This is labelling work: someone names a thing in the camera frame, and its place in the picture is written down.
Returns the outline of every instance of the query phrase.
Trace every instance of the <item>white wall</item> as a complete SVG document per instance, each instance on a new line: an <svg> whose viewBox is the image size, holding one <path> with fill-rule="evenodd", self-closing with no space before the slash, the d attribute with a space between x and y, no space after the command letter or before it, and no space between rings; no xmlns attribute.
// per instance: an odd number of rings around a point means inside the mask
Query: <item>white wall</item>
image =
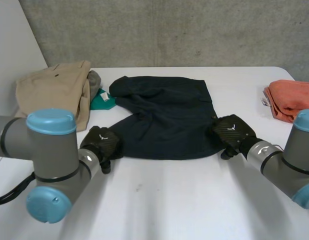
<svg viewBox="0 0 309 240"><path fill-rule="evenodd" d="M47 64L18 0L0 0L0 115L17 109L15 81Z"/></svg>

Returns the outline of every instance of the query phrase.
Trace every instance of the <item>blue joint cap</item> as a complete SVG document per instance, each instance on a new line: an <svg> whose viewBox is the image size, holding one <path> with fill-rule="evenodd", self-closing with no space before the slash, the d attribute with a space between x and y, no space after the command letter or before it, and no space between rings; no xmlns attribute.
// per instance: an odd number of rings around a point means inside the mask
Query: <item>blue joint cap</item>
<svg viewBox="0 0 309 240"><path fill-rule="evenodd" d="M296 116L293 125L301 131L309 132L309 109L301 110Z"/></svg>
<svg viewBox="0 0 309 240"><path fill-rule="evenodd" d="M309 209L309 183L300 188L291 199L302 208Z"/></svg>
<svg viewBox="0 0 309 240"><path fill-rule="evenodd" d="M72 203L61 191L49 186L37 186L28 194L26 209L36 220L54 224L71 210Z"/></svg>
<svg viewBox="0 0 309 240"><path fill-rule="evenodd" d="M68 110L49 108L35 111L26 118L32 131L47 135L67 135L76 131L76 119Z"/></svg>

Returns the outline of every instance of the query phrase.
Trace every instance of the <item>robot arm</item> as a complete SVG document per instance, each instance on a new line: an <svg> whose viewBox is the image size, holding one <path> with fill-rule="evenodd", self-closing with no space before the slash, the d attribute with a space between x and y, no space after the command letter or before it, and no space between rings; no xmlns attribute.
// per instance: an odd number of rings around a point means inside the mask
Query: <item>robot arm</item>
<svg viewBox="0 0 309 240"><path fill-rule="evenodd" d="M110 172L120 146L115 133L94 126L78 149L75 117L66 110L43 109L27 119L0 116L0 157L33 162L37 186L26 207L40 222L62 220L99 166Z"/></svg>
<svg viewBox="0 0 309 240"><path fill-rule="evenodd" d="M257 138L236 115L217 119L212 132L226 146L222 159L243 154L271 183L302 208L309 209L309 109L298 114L284 151Z"/></svg>

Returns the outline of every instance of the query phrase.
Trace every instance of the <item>gray cloth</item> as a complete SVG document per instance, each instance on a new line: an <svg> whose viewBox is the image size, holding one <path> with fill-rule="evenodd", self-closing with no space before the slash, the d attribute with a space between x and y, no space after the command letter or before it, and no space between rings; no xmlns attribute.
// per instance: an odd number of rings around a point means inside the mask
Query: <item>gray cloth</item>
<svg viewBox="0 0 309 240"><path fill-rule="evenodd" d="M90 103L91 103L91 101L94 99L100 88L101 78L98 75L98 73L96 73L94 70L91 70L88 73L87 79L90 85Z"/></svg>

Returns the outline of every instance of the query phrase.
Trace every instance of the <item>gray wall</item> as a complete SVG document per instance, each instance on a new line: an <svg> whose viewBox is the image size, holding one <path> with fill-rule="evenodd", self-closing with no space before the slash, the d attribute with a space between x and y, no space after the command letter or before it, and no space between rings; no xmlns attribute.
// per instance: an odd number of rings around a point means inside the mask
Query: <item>gray wall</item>
<svg viewBox="0 0 309 240"><path fill-rule="evenodd" d="M20 0L49 66L278 66L309 82L309 0Z"/></svg>

